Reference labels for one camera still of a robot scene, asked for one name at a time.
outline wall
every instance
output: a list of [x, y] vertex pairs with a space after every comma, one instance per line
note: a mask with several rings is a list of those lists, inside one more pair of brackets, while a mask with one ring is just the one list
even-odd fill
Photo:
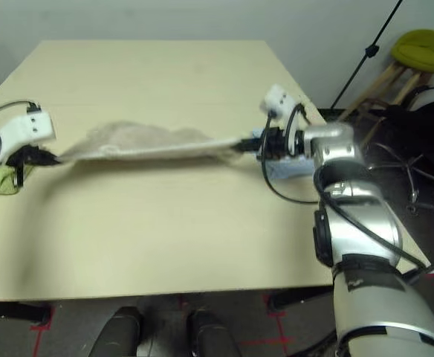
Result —
[[[320, 107], [331, 105], [395, 0], [0, 0], [0, 83], [42, 39], [264, 39]], [[434, 29], [434, 0], [405, 0], [340, 102], [404, 32]]]

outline shoe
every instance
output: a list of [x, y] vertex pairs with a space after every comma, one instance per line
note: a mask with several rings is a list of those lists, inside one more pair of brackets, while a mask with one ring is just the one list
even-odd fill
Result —
[[187, 338], [192, 357], [242, 357], [229, 330], [207, 310], [187, 317]]
[[101, 330], [88, 357], [136, 356], [142, 321], [136, 307], [121, 307]]

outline gray floor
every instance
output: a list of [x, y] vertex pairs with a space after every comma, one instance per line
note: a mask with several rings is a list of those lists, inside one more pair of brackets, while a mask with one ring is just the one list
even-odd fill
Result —
[[[434, 213], [406, 209], [407, 178], [402, 172], [377, 174], [392, 207], [426, 255], [434, 260]], [[434, 202], [434, 185], [419, 179], [423, 202]], [[434, 276], [417, 284], [434, 311]], [[265, 308], [267, 291], [67, 300], [54, 304], [51, 328], [31, 331], [30, 324], [0, 319], [0, 356], [86, 357], [104, 323], [121, 306], [138, 306], [145, 315], [145, 339], [138, 356], [188, 356], [185, 317], [194, 308], [213, 310], [234, 334], [244, 356], [289, 356], [334, 328], [330, 297], [292, 306], [278, 315]], [[34, 347], [40, 335], [38, 349]]]
[[[266, 291], [217, 292], [57, 302], [50, 330], [41, 332], [36, 356], [86, 357], [102, 326], [121, 306], [138, 306], [145, 316], [137, 355], [146, 357], [188, 356], [185, 317], [198, 307], [207, 307], [222, 319], [244, 356], [287, 356], [334, 328], [330, 297], [270, 314], [267, 295]], [[0, 319], [0, 356], [34, 356], [38, 334], [28, 323]]]

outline yellow stool seat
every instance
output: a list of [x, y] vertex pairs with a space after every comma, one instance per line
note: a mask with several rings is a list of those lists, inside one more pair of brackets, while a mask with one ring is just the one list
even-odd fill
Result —
[[391, 54], [407, 67], [434, 73], [434, 30], [414, 30], [404, 34], [392, 47]]

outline wooden table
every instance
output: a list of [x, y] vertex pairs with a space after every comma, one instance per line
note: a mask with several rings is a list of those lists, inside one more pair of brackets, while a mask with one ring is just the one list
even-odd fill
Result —
[[[0, 86], [0, 104], [40, 102], [57, 135], [48, 147], [61, 153], [115, 120], [246, 137], [265, 124], [259, 103], [274, 83], [323, 123], [259, 41], [43, 42]], [[317, 197], [311, 178], [279, 189]], [[330, 284], [313, 211], [272, 194], [252, 155], [39, 168], [19, 194], [0, 196], [0, 300]], [[403, 232], [404, 248], [426, 260]]]

